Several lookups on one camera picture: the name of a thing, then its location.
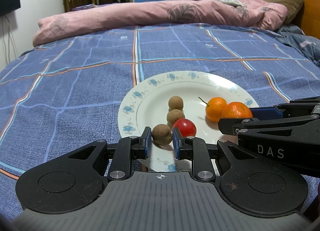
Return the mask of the small tangerine with stem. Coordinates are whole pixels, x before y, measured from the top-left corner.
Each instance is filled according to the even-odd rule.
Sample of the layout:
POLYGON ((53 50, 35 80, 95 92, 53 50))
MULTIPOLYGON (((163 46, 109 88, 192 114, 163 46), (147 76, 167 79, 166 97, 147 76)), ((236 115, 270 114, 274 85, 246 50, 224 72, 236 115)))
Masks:
POLYGON ((222 118, 222 113, 227 106, 227 101, 221 97, 211 98, 209 101, 204 101, 202 98, 199 99, 206 104, 206 117, 211 122, 219 122, 222 118))

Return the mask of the red cherry tomato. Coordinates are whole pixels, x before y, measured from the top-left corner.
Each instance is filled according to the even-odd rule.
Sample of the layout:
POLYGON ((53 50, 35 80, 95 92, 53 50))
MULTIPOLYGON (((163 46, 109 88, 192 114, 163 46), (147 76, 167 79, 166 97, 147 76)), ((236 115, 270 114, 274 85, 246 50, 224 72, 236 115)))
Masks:
POLYGON ((178 128, 183 137, 196 136, 196 126, 195 124, 185 118, 178 119, 172 126, 173 128, 178 128))

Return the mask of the brown longan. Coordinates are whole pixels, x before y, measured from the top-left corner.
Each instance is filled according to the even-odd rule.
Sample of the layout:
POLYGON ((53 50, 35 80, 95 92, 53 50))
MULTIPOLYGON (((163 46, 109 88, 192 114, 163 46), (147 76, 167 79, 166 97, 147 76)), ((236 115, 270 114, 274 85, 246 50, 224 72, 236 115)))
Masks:
POLYGON ((160 146, 166 146, 172 141, 172 132, 168 125, 158 124, 151 132, 152 140, 155 144, 160 146))
POLYGON ((178 110, 178 109, 174 109, 172 111, 169 111, 167 113, 167 123, 168 126, 170 128, 173 127, 174 123, 178 120, 178 119, 184 119, 185 115, 182 111, 178 110))
POLYGON ((171 111, 174 109, 182 111, 184 107, 183 99, 180 96, 172 96, 168 101, 168 106, 171 111))

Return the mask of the white floral plate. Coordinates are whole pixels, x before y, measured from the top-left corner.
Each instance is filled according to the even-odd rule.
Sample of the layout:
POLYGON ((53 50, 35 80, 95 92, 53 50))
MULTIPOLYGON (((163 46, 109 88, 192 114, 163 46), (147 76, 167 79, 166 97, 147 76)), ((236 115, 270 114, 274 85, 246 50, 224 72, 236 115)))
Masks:
POLYGON ((242 102, 249 108, 258 106, 248 92, 221 76, 192 71, 158 74, 133 87, 122 100, 120 135, 141 135, 146 126, 157 125, 168 131, 177 119, 188 119, 195 125, 197 137, 215 144, 223 134, 205 112, 206 103, 215 97, 228 103, 242 102))

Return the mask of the grey blue blanket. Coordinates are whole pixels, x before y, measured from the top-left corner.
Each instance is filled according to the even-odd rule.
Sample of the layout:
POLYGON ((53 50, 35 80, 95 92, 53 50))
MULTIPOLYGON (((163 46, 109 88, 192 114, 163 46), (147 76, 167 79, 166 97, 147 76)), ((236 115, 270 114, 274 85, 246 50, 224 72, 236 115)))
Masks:
POLYGON ((275 33, 279 34, 276 39, 282 44, 295 48, 316 66, 320 66, 319 39, 307 36, 300 27, 292 24, 282 25, 275 33))

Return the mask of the blue plaid bed sheet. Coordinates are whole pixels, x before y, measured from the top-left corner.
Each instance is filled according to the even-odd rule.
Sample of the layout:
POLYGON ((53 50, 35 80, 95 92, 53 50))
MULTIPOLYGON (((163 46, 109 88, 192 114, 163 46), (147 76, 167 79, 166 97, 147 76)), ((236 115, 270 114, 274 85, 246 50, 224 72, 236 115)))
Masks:
POLYGON ((37 46, 1 71, 1 214, 21 213, 25 171, 96 139, 116 143, 126 93, 153 75, 229 79, 260 106, 319 95, 319 67, 279 34, 208 24, 128 27, 37 46))

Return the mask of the pink quilt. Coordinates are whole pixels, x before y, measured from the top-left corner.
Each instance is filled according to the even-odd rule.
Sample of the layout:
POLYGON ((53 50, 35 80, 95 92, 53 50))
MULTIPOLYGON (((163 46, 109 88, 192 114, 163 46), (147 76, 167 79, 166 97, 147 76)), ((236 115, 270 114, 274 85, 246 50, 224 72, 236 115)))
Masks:
POLYGON ((66 12, 39 20, 33 46, 102 30, 162 23, 207 23, 274 31, 288 14, 282 4, 263 0, 239 1, 242 5, 237 7, 217 0, 146 1, 66 12))

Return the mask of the purple folded cloth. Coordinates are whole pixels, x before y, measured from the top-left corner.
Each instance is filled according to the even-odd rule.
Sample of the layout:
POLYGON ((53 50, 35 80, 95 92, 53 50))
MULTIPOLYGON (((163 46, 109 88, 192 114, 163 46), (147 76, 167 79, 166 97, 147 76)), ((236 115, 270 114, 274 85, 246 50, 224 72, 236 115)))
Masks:
POLYGON ((98 5, 95 5, 95 4, 82 5, 82 6, 77 6, 77 7, 72 8, 72 11, 87 10, 87 9, 92 9, 95 7, 98 7, 98 5))

